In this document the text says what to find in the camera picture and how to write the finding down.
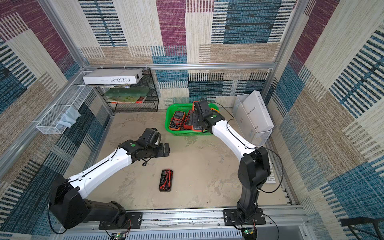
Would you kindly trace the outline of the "black multimeter with leads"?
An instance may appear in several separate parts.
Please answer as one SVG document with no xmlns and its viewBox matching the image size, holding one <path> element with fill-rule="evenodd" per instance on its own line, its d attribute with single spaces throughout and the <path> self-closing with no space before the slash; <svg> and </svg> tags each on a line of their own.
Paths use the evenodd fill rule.
<svg viewBox="0 0 384 240">
<path fill-rule="evenodd" d="M 162 170 L 159 183 L 160 192 L 170 192 L 172 190 L 173 174 L 174 171 L 171 169 Z"/>
</svg>

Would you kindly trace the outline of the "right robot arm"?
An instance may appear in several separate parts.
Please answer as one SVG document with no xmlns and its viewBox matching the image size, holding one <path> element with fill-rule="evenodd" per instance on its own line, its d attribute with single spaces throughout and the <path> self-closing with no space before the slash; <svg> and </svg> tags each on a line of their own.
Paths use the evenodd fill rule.
<svg viewBox="0 0 384 240">
<path fill-rule="evenodd" d="M 206 100 L 193 102 L 198 125 L 224 142 L 239 160 L 238 178 L 242 193 L 237 202 L 236 218 L 241 224 L 263 225 L 265 215 L 259 208 L 260 189 L 271 175 L 268 151 L 257 148 L 239 135 Z"/>
</svg>

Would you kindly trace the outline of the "red multimeter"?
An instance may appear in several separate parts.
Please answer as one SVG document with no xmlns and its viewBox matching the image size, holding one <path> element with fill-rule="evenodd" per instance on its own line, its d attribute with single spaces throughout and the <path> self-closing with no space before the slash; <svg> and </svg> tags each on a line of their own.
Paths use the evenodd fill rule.
<svg viewBox="0 0 384 240">
<path fill-rule="evenodd" d="M 191 116 L 193 115 L 193 110 L 189 110 L 188 114 L 186 115 L 186 118 L 183 123 L 183 128 L 186 131 L 192 131 L 193 130 L 193 125 L 192 125 L 192 120 Z"/>
</svg>

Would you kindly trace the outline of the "orange multimeter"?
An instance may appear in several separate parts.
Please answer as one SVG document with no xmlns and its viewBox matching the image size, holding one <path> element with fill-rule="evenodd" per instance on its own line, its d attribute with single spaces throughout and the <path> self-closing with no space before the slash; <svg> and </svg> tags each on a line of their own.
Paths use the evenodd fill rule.
<svg viewBox="0 0 384 240">
<path fill-rule="evenodd" d="M 193 112 L 192 112 L 192 130 L 194 132 L 203 132 L 202 126 L 199 124 L 199 116 L 197 107 L 195 106 L 196 101 L 193 102 Z"/>
<path fill-rule="evenodd" d="M 182 130 L 185 118 L 185 112 L 176 111 L 170 120 L 169 129 L 172 131 Z"/>
</svg>

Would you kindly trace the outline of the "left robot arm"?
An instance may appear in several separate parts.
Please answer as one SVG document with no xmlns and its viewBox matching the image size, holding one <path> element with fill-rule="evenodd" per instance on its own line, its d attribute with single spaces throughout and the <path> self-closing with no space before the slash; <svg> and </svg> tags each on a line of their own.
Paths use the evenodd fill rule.
<svg viewBox="0 0 384 240">
<path fill-rule="evenodd" d="M 58 175 L 52 182 L 48 215 L 54 215 L 65 229 L 83 222 L 98 221 L 105 226 L 122 229 L 128 225 L 126 209 L 117 202 L 88 200 L 88 195 L 108 178 L 137 161 L 147 163 L 153 158 L 170 155 L 168 143 L 161 142 L 155 128 L 147 128 L 137 140 L 127 140 L 106 158 L 69 178 Z"/>
</svg>

